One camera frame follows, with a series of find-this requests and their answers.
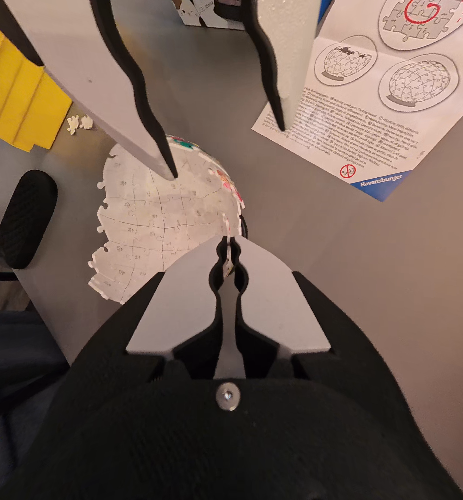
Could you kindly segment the yellow plastic bin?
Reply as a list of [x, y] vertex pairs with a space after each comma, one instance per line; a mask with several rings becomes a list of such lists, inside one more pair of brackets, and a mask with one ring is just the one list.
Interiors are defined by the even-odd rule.
[[72, 99], [0, 30], [0, 139], [25, 152], [51, 149]]

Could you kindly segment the single curved puzzle piece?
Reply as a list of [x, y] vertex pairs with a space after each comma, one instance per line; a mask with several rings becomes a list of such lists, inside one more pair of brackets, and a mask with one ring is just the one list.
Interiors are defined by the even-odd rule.
[[232, 262], [231, 249], [230, 249], [231, 232], [230, 232], [229, 220], [225, 214], [222, 214], [222, 218], [226, 228], [225, 235], [227, 237], [227, 258], [223, 264], [223, 278], [227, 278], [232, 273], [234, 265]]

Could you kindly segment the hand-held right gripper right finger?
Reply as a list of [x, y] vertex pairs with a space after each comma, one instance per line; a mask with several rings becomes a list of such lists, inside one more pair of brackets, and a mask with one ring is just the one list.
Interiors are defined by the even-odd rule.
[[242, 357], [289, 359], [326, 353], [330, 343], [298, 285], [293, 271], [278, 257], [234, 237], [236, 278], [242, 280], [236, 306], [235, 338]]

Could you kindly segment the black padded wrist rest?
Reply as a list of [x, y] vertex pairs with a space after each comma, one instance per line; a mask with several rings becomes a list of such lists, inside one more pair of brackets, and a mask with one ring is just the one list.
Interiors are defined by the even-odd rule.
[[58, 186], [46, 172], [30, 170], [16, 185], [0, 223], [0, 249], [12, 269], [28, 267], [58, 201]]

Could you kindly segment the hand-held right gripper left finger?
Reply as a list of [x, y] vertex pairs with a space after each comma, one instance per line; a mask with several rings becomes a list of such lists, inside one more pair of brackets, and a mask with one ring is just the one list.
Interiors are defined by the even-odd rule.
[[213, 236], [175, 261], [164, 273], [134, 334], [129, 354], [175, 356], [176, 348], [204, 332], [221, 312], [228, 237]]

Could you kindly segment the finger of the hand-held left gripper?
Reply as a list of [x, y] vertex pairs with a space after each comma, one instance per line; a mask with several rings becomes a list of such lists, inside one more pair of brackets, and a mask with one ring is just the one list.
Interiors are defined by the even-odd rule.
[[166, 133], [148, 102], [111, 1], [5, 1], [69, 96], [115, 141], [165, 179], [178, 177]]
[[244, 1], [243, 25], [260, 60], [278, 128], [295, 120], [316, 37], [321, 1]]

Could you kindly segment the half-built colourful puzzle ball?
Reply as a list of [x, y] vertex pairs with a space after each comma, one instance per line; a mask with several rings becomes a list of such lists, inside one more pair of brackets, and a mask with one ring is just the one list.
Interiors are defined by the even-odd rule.
[[241, 235], [245, 203], [224, 167], [197, 144], [168, 135], [178, 177], [166, 180], [119, 144], [109, 153], [97, 187], [98, 232], [107, 242], [89, 266], [89, 286], [124, 304], [158, 272], [213, 236]]

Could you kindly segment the colourful puzzle box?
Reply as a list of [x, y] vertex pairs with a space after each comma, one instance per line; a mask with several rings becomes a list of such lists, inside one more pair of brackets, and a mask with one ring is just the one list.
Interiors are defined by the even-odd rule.
[[172, 1], [186, 26], [244, 31], [242, 22], [229, 20], [215, 13], [214, 1]]

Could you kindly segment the white puzzle pieces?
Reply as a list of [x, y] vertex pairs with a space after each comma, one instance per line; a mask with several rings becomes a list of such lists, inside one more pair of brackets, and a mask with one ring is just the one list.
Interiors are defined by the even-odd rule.
[[74, 135], [79, 129], [90, 130], [93, 128], [93, 119], [88, 115], [82, 117], [78, 115], [70, 116], [66, 118], [66, 122], [68, 125], [66, 130], [70, 135]]

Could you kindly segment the folded paper instruction leaflet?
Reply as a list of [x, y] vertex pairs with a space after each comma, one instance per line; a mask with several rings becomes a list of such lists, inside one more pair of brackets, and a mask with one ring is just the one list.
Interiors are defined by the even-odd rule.
[[384, 201], [463, 117], [463, 1], [332, 1], [293, 125], [256, 133]]

